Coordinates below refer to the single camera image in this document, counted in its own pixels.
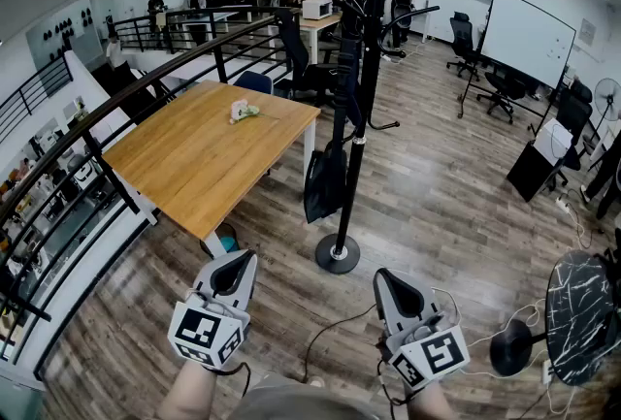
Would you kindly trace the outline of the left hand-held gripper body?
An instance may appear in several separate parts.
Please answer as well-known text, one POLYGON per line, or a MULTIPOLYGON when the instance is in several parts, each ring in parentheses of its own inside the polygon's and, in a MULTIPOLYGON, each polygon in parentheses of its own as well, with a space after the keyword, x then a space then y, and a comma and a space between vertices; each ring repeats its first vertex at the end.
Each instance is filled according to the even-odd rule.
POLYGON ((245 341, 257 254, 242 249, 211 260, 176 303, 168 331, 175 352, 205 368, 223 368, 245 341))

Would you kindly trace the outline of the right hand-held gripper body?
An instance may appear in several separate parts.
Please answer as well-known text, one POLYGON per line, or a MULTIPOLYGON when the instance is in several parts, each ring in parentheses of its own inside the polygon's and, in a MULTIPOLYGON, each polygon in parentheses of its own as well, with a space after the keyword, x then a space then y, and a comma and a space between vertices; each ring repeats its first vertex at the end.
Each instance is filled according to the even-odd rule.
POLYGON ((408 392, 417 392, 470 362, 461 327, 448 321, 429 284, 381 268, 373 287, 384 326, 384 361, 401 377, 408 392))

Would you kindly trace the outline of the black bag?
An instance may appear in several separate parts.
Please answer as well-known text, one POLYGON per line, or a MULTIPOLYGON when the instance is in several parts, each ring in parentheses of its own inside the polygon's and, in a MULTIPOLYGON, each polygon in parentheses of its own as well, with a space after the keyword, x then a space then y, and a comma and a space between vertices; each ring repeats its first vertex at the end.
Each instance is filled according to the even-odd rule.
POLYGON ((362 121, 356 100, 358 84, 359 42, 343 38, 336 75, 335 114, 332 140, 323 151, 314 150, 307 170, 304 209, 307 222, 313 223, 343 206, 346 186, 347 157, 343 149, 347 121, 354 129, 362 121))

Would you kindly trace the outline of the black metal coat rack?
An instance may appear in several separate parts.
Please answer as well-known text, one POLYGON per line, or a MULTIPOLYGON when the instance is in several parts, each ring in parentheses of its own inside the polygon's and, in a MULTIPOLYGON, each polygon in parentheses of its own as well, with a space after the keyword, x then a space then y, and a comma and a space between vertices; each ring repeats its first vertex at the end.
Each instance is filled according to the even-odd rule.
POLYGON ((390 52, 383 46, 383 39, 392 28, 390 24, 382 24, 385 0, 367 0, 362 14, 363 30, 363 62, 361 73, 361 89, 363 101, 360 107, 362 121, 353 134, 350 161, 346 174, 346 189, 341 211, 339 230, 336 234, 323 238, 315 250, 315 261, 323 270, 344 275, 356 267, 360 261, 361 249, 357 241, 347 234, 353 209, 358 178, 360 175, 365 144, 366 130, 371 125, 371 114, 376 95, 380 56, 390 52))

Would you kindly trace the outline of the person's right forearm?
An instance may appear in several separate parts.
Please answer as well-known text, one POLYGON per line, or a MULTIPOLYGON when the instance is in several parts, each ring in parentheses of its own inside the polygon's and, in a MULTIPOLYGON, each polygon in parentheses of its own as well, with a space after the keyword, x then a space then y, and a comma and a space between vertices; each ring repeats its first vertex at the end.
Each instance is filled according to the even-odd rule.
POLYGON ((408 402, 407 412, 409 420, 458 420, 437 381, 417 392, 408 402))

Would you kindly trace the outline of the round black marble table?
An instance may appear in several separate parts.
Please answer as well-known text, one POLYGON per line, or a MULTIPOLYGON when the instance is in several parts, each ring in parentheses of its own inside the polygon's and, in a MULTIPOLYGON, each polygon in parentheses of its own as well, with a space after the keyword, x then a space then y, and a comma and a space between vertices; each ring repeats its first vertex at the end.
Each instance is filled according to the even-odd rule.
POLYGON ((512 318, 491 339, 490 361, 503 377, 516 375, 544 341, 551 367, 568 386, 586 383, 610 348, 605 342, 616 313, 613 285, 602 258, 574 250, 551 272, 544 308, 544 331, 535 335, 526 322, 512 318))

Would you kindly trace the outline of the wooden table with white legs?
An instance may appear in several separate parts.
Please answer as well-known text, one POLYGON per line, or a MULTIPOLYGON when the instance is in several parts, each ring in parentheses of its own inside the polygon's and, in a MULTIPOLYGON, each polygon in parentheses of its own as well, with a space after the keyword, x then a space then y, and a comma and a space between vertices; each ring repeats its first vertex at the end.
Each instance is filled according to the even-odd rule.
POLYGON ((199 241, 214 231, 298 139, 304 165, 315 145, 320 110, 215 81, 183 93, 125 135, 105 161, 142 197, 199 241), (229 123, 246 99, 276 116, 229 123))

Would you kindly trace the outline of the black cabinet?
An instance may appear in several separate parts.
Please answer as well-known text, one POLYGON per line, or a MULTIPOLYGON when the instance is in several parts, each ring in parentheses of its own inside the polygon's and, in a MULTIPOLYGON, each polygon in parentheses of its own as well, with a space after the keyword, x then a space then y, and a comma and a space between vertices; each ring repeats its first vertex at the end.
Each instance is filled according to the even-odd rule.
POLYGON ((529 141, 508 172, 507 180, 519 196, 529 203, 552 180, 562 162, 563 158, 553 158, 549 162, 535 148, 535 142, 529 141))

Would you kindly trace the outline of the white box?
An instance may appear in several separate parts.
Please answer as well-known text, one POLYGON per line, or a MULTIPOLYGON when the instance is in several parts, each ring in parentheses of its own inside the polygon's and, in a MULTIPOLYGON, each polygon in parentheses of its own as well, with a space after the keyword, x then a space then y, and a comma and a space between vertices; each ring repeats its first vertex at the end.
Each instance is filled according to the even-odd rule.
POLYGON ((563 159, 571 147, 572 134, 556 118, 539 129, 534 143, 535 150, 551 165, 563 159))

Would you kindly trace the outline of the black metal railing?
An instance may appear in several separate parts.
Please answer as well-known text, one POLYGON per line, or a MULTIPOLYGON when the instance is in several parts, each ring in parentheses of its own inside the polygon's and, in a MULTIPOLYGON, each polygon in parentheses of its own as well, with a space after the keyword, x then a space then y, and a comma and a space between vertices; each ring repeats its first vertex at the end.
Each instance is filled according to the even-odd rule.
POLYGON ((240 23, 233 31, 217 35, 127 85, 79 119, 0 206, 0 232, 4 232, 7 222, 20 216, 18 206, 39 179, 59 163, 74 144, 84 143, 86 152, 78 164, 93 164, 92 182, 66 201, 45 233, 34 240, 32 248, 19 254, 18 274, 7 290, 0 290, 0 316, 9 312, 15 318, 0 339, 0 363, 10 371, 33 377, 39 375, 49 351, 86 293, 146 226, 146 198, 114 172, 103 157, 105 149, 116 144, 137 122, 173 102, 180 92, 211 72, 216 72, 222 82, 230 81, 233 77, 226 71, 227 64, 250 49, 224 54, 223 46, 241 37, 252 37, 253 46, 258 48, 277 38, 277 33, 265 35, 261 32, 276 26, 276 12, 274 8, 252 7, 248 13, 259 15, 258 19, 240 23), (164 77, 209 53, 215 57, 209 67, 199 70, 176 88, 163 90, 135 115, 118 116, 129 98, 149 86, 158 85, 164 77))

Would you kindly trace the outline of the black low office chair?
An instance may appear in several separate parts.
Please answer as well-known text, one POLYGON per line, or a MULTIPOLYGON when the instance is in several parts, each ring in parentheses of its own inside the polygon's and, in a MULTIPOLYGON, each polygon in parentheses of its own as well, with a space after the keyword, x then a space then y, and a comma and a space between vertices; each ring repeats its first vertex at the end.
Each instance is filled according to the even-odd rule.
POLYGON ((495 89, 491 94, 477 94, 478 102, 487 100, 490 102, 487 113, 490 114, 495 108, 501 108, 508 116, 508 123, 513 123, 513 105, 511 101, 518 101, 525 97, 526 86, 522 81, 514 77, 500 77, 494 73, 486 73, 485 78, 495 89))

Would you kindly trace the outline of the black office chair with headrest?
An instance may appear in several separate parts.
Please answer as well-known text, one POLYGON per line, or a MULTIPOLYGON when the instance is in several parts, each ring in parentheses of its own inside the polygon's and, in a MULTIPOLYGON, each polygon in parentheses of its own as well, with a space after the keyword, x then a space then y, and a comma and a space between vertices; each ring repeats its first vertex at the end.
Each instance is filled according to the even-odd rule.
POLYGON ((582 131, 584 130, 593 112, 591 107, 592 100, 593 95, 591 90, 578 78, 575 78, 572 85, 561 95, 559 111, 557 112, 557 120, 572 135, 572 143, 566 155, 557 161, 556 166, 546 182, 546 187, 550 192, 556 188, 557 176, 561 177, 562 186, 566 186, 568 184, 568 179, 562 172, 563 168, 568 168, 574 171, 579 171, 581 169, 580 157, 582 156, 583 151, 578 152, 577 146, 579 144, 582 131))

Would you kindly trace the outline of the black high-back office chair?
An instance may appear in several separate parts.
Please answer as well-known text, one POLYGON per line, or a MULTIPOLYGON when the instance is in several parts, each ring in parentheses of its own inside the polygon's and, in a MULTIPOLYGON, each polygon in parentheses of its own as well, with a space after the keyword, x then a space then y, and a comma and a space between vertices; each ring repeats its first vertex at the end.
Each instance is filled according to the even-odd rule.
POLYGON ((331 55, 339 51, 337 43, 321 43, 325 49, 323 63, 311 64, 310 55, 303 44, 299 26, 289 10, 275 12, 278 33, 285 53, 292 65, 292 78, 274 83, 274 94, 315 107, 334 107, 334 97, 329 95, 337 86, 337 63, 331 63, 331 55))

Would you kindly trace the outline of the black standing fan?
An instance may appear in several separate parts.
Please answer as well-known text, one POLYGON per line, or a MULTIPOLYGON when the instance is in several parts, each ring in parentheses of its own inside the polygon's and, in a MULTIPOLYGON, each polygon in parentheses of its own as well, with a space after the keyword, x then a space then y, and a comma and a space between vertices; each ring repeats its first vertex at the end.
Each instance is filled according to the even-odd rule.
POLYGON ((593 92, 593 105, 599 115, 593 137, 599 135, 604 121, 615 122, 621 114, 621 85, 611 78, 601 79, 593 92))

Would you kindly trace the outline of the white microwave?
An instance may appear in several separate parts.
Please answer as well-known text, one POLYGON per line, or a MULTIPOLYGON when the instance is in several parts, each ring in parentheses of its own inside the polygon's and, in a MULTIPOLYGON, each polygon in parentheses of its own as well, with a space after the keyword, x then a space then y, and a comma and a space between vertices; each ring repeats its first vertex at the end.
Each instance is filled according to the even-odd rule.
POLYGON ((332 0, 304 0, 302 3, 303 19, 321 20, 332 13, 332 0))

